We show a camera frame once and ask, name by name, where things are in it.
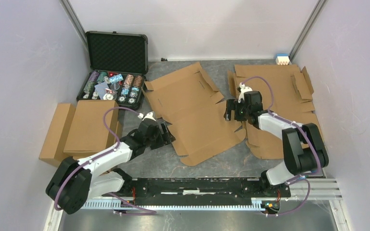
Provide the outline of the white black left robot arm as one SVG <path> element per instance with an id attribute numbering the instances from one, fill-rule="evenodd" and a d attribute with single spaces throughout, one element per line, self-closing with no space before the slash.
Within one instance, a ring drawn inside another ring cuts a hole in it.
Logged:
<path id="1" fill-rule="evenodd" d="M 87 200 L 106 193 L 126 196 L 132 191 L 132 183 L 112 168 L 138 157 L 146 148 L 154 150 L 172 144 L 175 139 L 164 122 L 143 119 L 137 129 L 109 148 L 78 160 L 64 159 L 45 192 L 53 199 L 54 209 L 67 214 L 77 212 Z"/>

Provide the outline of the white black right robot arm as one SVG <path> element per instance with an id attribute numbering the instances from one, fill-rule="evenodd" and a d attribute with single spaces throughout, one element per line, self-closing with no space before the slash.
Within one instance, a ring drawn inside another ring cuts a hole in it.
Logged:
<path id="1" fill-rule="evenodd" d="M 283 161 L 262 172 L 259 178 L 259 191 L 264 196 L 272 196 L 285 183 L 292 184 L 310 174 L 318 174 L 329 164 L 318 126 L 290 121 L 270 109 L 265 110 L 258 91 L 244 91 L 237 99 L 228 99 L 224 119 L 247 122 L 281 140 Z"/>

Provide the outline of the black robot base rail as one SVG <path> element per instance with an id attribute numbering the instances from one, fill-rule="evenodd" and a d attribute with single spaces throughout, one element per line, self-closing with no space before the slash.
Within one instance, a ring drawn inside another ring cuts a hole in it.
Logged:
<path id="1" fill-rule="evenodd" d="M 252 198 L 289 198 L 289 186 L 265 187 L 258 178 L 136 178 L 116 195 L 135 205 L 250 205 Z"/>

